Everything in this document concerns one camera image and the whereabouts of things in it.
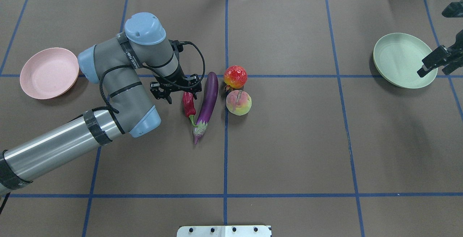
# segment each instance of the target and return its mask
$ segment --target gray tabletop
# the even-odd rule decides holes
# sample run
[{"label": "gray tabletop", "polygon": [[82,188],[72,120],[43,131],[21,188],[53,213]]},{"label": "gray tabletop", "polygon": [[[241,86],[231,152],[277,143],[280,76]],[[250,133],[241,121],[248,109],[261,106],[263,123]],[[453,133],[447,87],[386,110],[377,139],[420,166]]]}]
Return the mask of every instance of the gray tabletop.
[{"label": "gray tabletop", "polygon": [[[181,225],[271,225],[273,236],[459,236],[463,71],[407,90],[379,76],[373,46],[402,32],[450,46],[460,0],[0,0],[0,144],[12,148],[103,105],[81,76],[35,100],[19,74],[36,52],[76,55],[137,12],[193,41],[207,72],[242,65],[253,107],[218,97],[193,145],[181,93],[154,101],[162,124],[125,135],[11,194],[1,236],[175,236]],[[185,73],[200,72],[193,48]],[[140,72],[148,87],[152,77]]]}]

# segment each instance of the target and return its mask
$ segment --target eggplant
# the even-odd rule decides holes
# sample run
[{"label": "eggplant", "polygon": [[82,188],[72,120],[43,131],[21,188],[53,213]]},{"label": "eggplant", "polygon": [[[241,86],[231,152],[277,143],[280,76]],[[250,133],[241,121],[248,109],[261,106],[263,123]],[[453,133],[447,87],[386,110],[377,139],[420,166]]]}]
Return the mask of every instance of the eggplant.
[{"label": "eggplant", "polygon": [[195,144],[204,135],[209,120],[211,119],[212,112],[214,111],[215,102],[218,95],[218,79],[214,72],[207,74],[207,80],[204,87],[203,103],[201,111],[196,121],[196,127],[193,128],[193,135],[195,136]]}]

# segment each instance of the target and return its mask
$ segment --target chili pepper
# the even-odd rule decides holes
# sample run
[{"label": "chili pepper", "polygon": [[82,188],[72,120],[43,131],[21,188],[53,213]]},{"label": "chili pepper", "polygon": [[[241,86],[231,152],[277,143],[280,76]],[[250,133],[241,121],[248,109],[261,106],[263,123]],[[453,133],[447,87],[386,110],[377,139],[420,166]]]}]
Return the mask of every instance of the chili pepper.
[{"label": "chili pepper", "polygon": [[191,92],[183,92],[182,102],[183,110],[185,110],[185,116],[190,119],[193,127],[197,127],[198,125],[195,125],[194,121],[196,110],[193,94]]}]

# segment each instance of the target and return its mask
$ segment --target light blue cap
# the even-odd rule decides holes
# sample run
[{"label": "light blue cap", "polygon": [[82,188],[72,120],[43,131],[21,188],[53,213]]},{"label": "light blue cap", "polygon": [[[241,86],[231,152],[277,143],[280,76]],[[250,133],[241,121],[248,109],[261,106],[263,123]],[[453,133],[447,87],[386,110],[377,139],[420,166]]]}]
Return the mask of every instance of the light blue cap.
[{"label": "light blue cap", "polygon": [[146,113],[146,115],[130,130],[130,134],[133,137],[139,137],[152,131],[153,129],[157,128],[161,123],[161,118],[157,113],[156,107],[153,107]]},{"label": "light blue cap", "polygon": [[94,60],[94,51],[95,46],[86,49],[77,56],[77,61],[79,62],[79,67],[85,77],[92,83],[97,84],[99,82],[98,76],[96,75],[95,70],[95,60]]},{"label": "light blue cap", "polygon": [[166,31],[152,13],[136,13],[124,26],[127,38],[140,45],[154,45],[166,39]]}]

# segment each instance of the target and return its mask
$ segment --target white metal plate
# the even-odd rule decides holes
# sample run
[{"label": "white metal plate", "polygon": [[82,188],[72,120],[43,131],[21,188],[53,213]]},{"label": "white metal plate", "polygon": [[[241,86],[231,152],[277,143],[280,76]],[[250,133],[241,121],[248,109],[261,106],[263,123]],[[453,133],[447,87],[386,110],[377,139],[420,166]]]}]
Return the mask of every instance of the white metal plate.
[{"label": "white metal plate", "polygon": [[271,237],[269,225],[180,227],[177,237]]}]

